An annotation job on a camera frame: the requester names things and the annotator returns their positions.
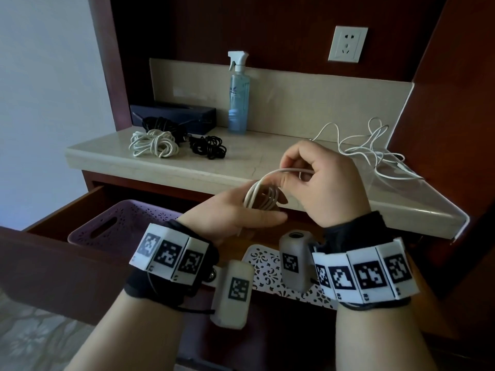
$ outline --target forearm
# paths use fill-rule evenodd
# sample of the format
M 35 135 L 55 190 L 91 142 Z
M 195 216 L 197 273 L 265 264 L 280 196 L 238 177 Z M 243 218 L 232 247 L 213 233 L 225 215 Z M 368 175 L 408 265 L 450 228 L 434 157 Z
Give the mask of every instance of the forearm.
M 182 313 L 122 291 L 66 369 L 172 370 L 182 328 Z
M 434 371 L 409 306 L 353 311 L 339 305 L 337 370 Z

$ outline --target spray bottle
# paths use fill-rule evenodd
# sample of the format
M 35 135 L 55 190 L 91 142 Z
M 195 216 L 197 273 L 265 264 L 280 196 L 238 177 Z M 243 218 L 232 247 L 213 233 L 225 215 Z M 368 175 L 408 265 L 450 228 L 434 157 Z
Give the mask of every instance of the spray bottle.
M 235 66 L 230 79 L 229 131 L 238 134 L 244 134 L 248 127 L 250 78 L 244 74 L 248 56 L 244 51 L 229 51 L 229 71 Z

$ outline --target basket handle hole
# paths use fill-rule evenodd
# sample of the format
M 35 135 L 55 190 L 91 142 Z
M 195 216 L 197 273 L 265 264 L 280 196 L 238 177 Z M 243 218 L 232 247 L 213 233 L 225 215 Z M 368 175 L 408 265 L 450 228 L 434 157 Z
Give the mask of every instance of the basket handle hole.
M 93 239 L 93 238 L 98 237 L 100 234 L 102 234 L 104 231 L 110 229 L 116 223 L 117 223 L 117 218 L 112 217 L 107 222 L 101 224 L 99 227 L 97 227 L 95 230 L 93 230 L 90 234 L 90 238 Z

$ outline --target white wall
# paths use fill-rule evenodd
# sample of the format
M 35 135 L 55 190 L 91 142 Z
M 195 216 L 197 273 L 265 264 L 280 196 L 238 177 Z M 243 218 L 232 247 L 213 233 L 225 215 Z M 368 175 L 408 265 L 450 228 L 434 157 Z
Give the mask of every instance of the white wall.
M 115 131 L 87 0 L 0 0 L 0 225 L 87 192 L 65 147 Z

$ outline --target wall outlet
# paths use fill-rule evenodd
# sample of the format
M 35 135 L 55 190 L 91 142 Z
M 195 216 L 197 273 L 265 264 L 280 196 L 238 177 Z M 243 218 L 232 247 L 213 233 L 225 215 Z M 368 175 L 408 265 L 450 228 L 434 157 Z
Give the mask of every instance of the wall outlet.
M 368 27 L 336 26 L 328 61 L 358 62 Z

